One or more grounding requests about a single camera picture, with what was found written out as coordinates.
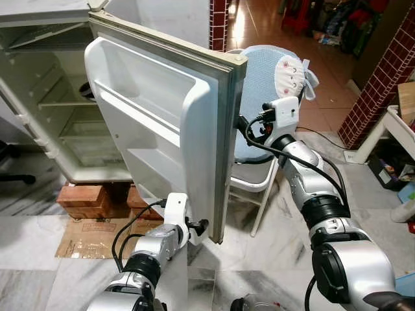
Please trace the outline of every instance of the open refrigerator door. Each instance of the open refrigerator door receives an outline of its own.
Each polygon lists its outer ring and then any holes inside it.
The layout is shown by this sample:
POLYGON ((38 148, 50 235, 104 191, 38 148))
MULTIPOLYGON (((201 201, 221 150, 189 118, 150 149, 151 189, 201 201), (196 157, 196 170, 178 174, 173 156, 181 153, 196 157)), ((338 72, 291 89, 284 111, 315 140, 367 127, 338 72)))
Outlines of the open refrigerator door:
POLYGON ((89 22, 89 84, 141 195, 186 193, 191 218, 209 220, 210 238, 221 242, 247 59, 103 10, 89 22))

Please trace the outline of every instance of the black cable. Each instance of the black cable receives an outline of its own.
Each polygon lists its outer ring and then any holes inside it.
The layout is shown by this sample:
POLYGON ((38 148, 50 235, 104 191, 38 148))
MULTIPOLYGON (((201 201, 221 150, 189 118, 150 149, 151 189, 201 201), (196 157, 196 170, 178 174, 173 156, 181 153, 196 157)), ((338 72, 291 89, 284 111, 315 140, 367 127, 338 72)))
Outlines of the black cable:
POLYGON ((316 282, 316 276, 313 275, 313 278, 311 278, 310 283, 307 287, 307 291, 305 292, 305 297, 304 297, 305 311, 310 311, 310 295, 311 295, 311 290, 313 290, 313 286, 315 282, 316 282))
POLYGON ((328 158, 323 157, 323 156, 322 156, 322 159, 323 159, 324 162, 326 162, 328 165, 330 165, 331 168, 336 172, 337 178, 340 181, 340 186, 343 189, 344 196, 346 197, 346 200, 347 200, 348 199, 348 194, 347 194, 347 191, 346 191, 346 185, 344 184, 342 173, 340 173, 340 171, 338 170, 336 164, 334 164, 331 160, 329 160, 328 158))
POLYGON ((141 237, 141 236, 144 236, 144 235, 140 235, 139 233, 133 233, 132 235, 128 235, 128 236, 124 239, 123 243, 121 244, 121 247, 120 247, 120 249, 119 249, 119 253, 118 253, 118 258, 119 258, 119 260, 121 261, 121 267, 122 267, 122 269, 124 269, 124 266, 123 266, 123 252, 124 252, 124 248, 125 248, 125 246, 126 246, 127 242, 128 242, 131 238, 139 238, 139 237, 141 237))
POLYGON ((303 166, 308 167, 308 168, 314 170, 316 173, 319 173, 321 176, 323 176, 324 178, 326 178, 334 186, 334 188, 336 188, 337 192, 340 194, 340 197, 342 198, 342 201, 343 201, 343 204, 344 204, 345 208, 347 208, 348 211, 349 211, 349 203, 347 201, 347 197, 346 197, 343 189, 327 173, 325 173, 324 171, 320 170, 318 167, 312 165, 311 163, 308 163, 307 161, 304 161, 303 159, 300 159, 299 157, 296 157, 296 156, 291 155, 291 154, 287 154, 285 152, 282 152, 281 150, 277 150, 277 149, 274 149, 274 148, 271 148, 271 147, 264 146, 263 144, 259 144, 259 143, 255 142, 255 141, 253 141, 248 136, 248 132, 249 132, 251 126, 253 125, 253 123, 255 123, 257 121, 260 121, 261 119, 262 119, 262 116, 258 116, 254 120, 251 120, 248 123, 248 126, 245 128, 245 137, 246 137, 246 140, 251 145, 253 145, 253 146, 256 146, 256 147, 258 147, 260 149, 264 149, 264 150, 267 150, 269 152, 272 152, 276 156, 288 157, 289 159, 294 160, 294 161, 302 164, 303 166))
POLYGON ((312 130, 312 129, 310 129, 310 128, 305 128, 304 126, 297 126, 297 128, 302 128, 303 130, 307 130, 307 131, 313 132, 313 133, 315 133, 315 134, 318 134, 318 135, 320 135, 321 137, 323 137, 324 139, 327 139, 327 140, 328 140, 331 144, 335 145, 336 147, 339 147, 340 149, 343 149, 343 150, 347 150, 347 148, 341 147, 340 145, 338 145, 338 144, 334 143, 332 140, 330 140, 330 138, 328 138, 327 136, 325 136, 325 135, 321 134, 321 133, 320 133, 320 132, 318 132, 318 131, 312 130))
POLYGON ((161 200, 161 201, 151 203, 149 206, 147 206, 145 209, 143 209, 140 213, 135 215, 133 217, 133 219, 131 219, 124 227, 121 228, 120 231, 118 231, 117 235, 114 238, 114 241, 112 242, 111 252, 112 252, 112 257, 114 258, 114 261, 117 264, 117 268, 118 268, 119 272, 123 271, 123 263, 121 262, 121 259, 118 258, 117 253, 115 252, 115 245, 117 244, 119 236, 121 235, 121 233, 124 232, 125 229, 130 227, 132 225, 132 223, 135 222, 135 220, 137 220, 145 211, 148 211, 149 209, 151 209, 152 206, 161 205, 163 202, 165 202, 165 200, 161 200))

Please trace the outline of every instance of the refrigerator freezer compartment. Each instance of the refrigerator freezer compartment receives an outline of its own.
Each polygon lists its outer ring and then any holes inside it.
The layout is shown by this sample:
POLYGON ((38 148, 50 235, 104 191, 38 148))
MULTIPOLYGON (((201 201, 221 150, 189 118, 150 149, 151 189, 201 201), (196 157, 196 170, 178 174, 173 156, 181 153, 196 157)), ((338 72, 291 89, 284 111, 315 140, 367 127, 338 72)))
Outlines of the refrigerator freezer compartment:
POLYGON ((8 52, 73 51, 85 49, 93 36, 87 23, 3 28, 1 46, 8 52))

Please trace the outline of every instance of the black joint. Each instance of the black joint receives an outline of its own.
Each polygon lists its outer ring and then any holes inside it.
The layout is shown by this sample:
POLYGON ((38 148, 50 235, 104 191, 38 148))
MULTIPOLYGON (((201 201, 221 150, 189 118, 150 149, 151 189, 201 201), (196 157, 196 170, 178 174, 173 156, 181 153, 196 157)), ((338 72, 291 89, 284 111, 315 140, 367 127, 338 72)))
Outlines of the black joint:
POLYGON ((374 292, 365 296, 363 301, 379 311, 415 310, 415 297, 402 296, 396 292, 374 292))
POLYGON ((306 201, 301 210, 309 229, 328 218, 350 218, 350 212, 341 204, 336 196, 316 196, 306 201))
POLYGON ((328 233, 326 229, 320 228, 316 233, 311 237, 311 249, 314 250, 323 243, 328 242, 345 242, 345 241, 369 241, 369 237, 360 232, 350 232, 350 233, 328 233))
POLYGON ((270 102, 264 102, 262 104, 262 110, 268 110, 268 109, 272 109, 271 103, 270 102))
POLYGON ((335 249, 323 244, 313 251, 312 258, 320 293, 331 303, 350 303, 346 272, 335 249))
MULTIPOLYGON (((249 124, 248 120, 246 120, 246 118, 243 115, 238 116, 236 128, 240 131, 240 133, 245 139, 246 139, 245 131, 246 131, 246 128, 248 127, 248 124, 249 124)), ((251 139, 255 138, 255 135, 252 132, 252 129, 248 129, 248 136, 251 139)))
POLYGON ((155 288, 161 275, 161 268, 159 262, 150 255, 138 253, 128 259, 123 272, 136 272, 141 274, 155 288))
POLYGON ((201 236, 209 226, 209 220, 202 219, 199 222, 190 222, 189 217, 184 218, 186 226, 196 231, 197 236, 201 236))
POLYGON ((272 143, 271 147, 276 150, 283 150, 286 146, 288 146, 291 143, 294 143, 295 141, 296 140, 293 136, 291 136, 290 134, 285 134, 281 137, 278 137, 278 139, 272 143))
POLYGON ((179 236, 179 244, 180 244, 182 243, 182 240, 183 240, 183 230, 179 225, 176 225, 176 228, 177 228, 177 233, 179 236))

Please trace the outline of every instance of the red tile column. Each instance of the red tile column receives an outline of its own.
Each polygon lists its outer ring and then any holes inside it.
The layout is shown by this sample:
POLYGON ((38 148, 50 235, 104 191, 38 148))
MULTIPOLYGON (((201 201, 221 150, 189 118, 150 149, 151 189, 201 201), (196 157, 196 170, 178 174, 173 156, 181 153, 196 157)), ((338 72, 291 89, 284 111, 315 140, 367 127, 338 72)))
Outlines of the red tile column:
POLYGON ((360 97, 338 134, 345 146, 356 149, 396 96, 415 68, 415 2, 398 28, 360 97))
POLYGON ((209 48, 225 52, 228 39, 228 9, 231 0, 210 0, 209 48))

